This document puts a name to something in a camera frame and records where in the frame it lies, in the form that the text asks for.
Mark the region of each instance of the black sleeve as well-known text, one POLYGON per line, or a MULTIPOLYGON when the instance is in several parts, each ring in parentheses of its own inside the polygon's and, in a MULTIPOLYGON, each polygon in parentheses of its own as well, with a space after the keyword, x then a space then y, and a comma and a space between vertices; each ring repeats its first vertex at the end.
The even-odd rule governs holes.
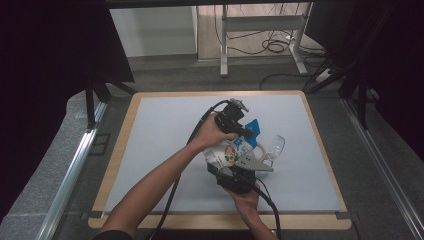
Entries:
POLYGON ((109 230, 98 234, 93 240, 133 240, 132 237, 120 230, 109 230))

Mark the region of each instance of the blue object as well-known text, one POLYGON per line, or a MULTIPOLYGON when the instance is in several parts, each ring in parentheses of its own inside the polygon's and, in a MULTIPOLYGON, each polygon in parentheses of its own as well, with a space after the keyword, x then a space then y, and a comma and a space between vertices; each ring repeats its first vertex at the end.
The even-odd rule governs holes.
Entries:
POLYGON ((255 119, 251 121, 250 123, 246 124, 244 126, 245 129, 249 129, 253 132, 252 136, 245 138, 246 142, 249 143, 253 148, 255 148, 258 143, 256 142, 256 137, 259 136, 261 133, 261 130, 259 129, 259 123, 258 120, 255 119))

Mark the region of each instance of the gray carpet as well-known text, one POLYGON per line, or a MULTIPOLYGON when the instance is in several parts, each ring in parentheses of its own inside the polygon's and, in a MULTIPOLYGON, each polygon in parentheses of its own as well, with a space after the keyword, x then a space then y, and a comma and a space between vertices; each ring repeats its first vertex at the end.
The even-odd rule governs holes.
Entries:
MULTIPOLYGON (((291 59, 276 63, 234 61, 229 77, 219 76, 216 63, 192 63, 190 67, 160 62, 144 70, 134 69, 138 91, 228 91, 259 90, 262 78, 275 73, 297 74, 291 59)), ((264 90, 301 89, 307 78, 274 77, 268 79, 264 90)), ((374 163, 354 129, 346 110, 337 97, 339 83, 309 95, 321 138, 332 164, 347 208, 357 228, 346 231, 283 230, 284 239, 414 239, 400 211, 392 200, 374 163)), ((96 231, 88 227, 87 214, 91 211, 101 184, 120 126, 125 117, 130 96, 109 86, 112 99, 98 131, 98 142, 108 139, 106 148, 94 146, 88 156, 69 204, 59 223, 54 239, 90 239, 96 231)), ((0 239, 33 239, 49 209, 49 204, 63 179, 79 139, 85 129, 82 118, 84 94, 69 101, 64 120, 51 149, 43 159, 27 188, 15 203, 0 227, 0 239)), ((372 105, 368 106, 370 132, 387 157, 398 181, 424 215, 424 166, 411 149, 384 122, 372 105)), ((139 231, 143 239, 148 232, 139 231)), ((253 239, 249 232, 164 231, 162 239, 253 239)))

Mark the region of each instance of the metal rail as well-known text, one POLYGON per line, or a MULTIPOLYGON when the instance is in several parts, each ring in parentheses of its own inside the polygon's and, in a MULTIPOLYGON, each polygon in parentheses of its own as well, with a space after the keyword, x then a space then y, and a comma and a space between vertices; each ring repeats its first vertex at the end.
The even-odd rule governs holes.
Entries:
POLYGON ((72 194, 75 183, 78 180, 81 169, 84 166, 85 159, 88 155, 93 139, 96 136, 99 122, 103 117, 106 107, 106 103, 100 103, 97 107, 95 113, 96 124, 94 125, 93 130, 86 132, 82 137, 80 145, 78 146, 74 158, 72 159, 71 165, 68 168, 65 178, 59 187, 56 197, 54 198, 53 203, 50 206, 50 209, 44 218, 43 224, 41 225, 40 231, 38 232, 35 239, 52 239, 65 207, 68 204, 69 197, 72 194))
POLYGON ((371 155, 371 158, 380 173, 381 178, 386 184, 387 189, 392 195, 393 200, 395 201, 397 207, 399 208, 402 216, 404 217, 406 224, 414 235, 415 239, 423 240, 424 239, 424 225, 419 216, 417 210, 409 200, 406 193, 403 191, 402 187, 396 180, 392 171, 384 159, 384 156, 381 154, 377 145, 375 144, 369 131, 364 130, 361 123, 357 119, 356 109, 353 106, 353 103, 350 99, 342 99, 342 103, 345 106, 350 119, 352 120, 353 125, 355 126, 359 136, 365 143, 365 146, 371 155))

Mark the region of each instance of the black curtain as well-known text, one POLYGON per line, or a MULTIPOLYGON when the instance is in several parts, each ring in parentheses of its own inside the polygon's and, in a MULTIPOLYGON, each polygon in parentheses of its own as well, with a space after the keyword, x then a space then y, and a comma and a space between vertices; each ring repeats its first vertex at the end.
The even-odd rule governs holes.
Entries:
POLYGON ((424 1, 398 2, 368 54, 377 110, 424 160, 424 1))
POLYGON ((85 89, 88 76, 120 82, 133 77, 110 12, 100 5, 2 2, 0 24, 3 217, 60 128, 68 99, 85 89))

